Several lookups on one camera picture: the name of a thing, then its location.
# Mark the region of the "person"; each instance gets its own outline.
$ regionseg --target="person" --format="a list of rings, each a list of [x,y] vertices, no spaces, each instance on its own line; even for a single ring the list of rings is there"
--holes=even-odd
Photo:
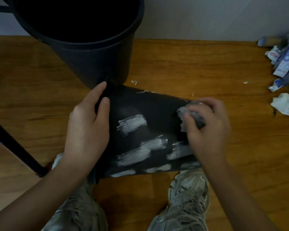
[[[97,113],[94,110],[105,88],[106,82],[97,85],[71,112],[64,154],[43,179],[0,212],[0,231],[108,229],[85,182],[109,141],[109,99],[104,97]],[[199,130],[188,113],[184,118],[189,145],[205,176],[195,170],[178,174],[171,183],[169,205],[149,230],[207,230],[207,179],[234,230],[279,230],[227,162],[231,128],[223,102],[210,97],[199,101],[206,105],[188,109],[204,118],[205,127]]]

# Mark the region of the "gray wall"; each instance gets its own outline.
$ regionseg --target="gray wall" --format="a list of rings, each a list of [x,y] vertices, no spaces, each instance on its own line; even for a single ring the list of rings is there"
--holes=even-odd
[[[137,38],[255,41],[289,31],[289,0],[145,0],[145,4]],[[0,35],[24,34],[12,14],[0,13]]]

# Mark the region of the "brown laminate floor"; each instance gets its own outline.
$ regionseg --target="brown laminate floor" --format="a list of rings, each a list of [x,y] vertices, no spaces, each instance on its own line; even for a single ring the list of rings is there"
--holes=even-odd
[[[270,106],[288,90],[267,90],[275,77],[265,51],[250,42],[136,40],[126,85],[222,99],[233,130],[229,162],[270,218],[289,230],[289,117],[274,116]],[[48,46],[0,36],[0,124],[41,164],[63,151],[69,113],[88,91]],[[110,230],[146,230],[167,204],[174,175],[101,180],[93,196]],[[0,210],[38,180],[0,146]],[[210,199],[208,228],[231,230],[212,190]]]

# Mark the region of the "person's right arm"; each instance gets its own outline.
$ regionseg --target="person's right arm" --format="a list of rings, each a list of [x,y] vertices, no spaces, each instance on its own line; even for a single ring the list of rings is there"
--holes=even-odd
[[[199,101],[206,105],[189,105],[188,109],[198,112],[206,125],[199,130],[193,117],[185,114],[189,145],[201,163],[232,228],[240,231],[279,230],[227,162],[226,144],[231,128],[223,102],[211,97]]]

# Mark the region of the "white sneaker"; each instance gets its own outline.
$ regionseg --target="white sneaker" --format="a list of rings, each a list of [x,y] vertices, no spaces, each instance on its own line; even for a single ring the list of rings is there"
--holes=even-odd
[[[168,190],[168,206],[150,224],[148,231],[207,231],[208,181],[198,169],[181,171]]]
[[[62,153],[57,155],[52,168],[56,167]],[[85,180],[48,221],[42,231],[107,231],[104,210],[91,196],[92,185]]]

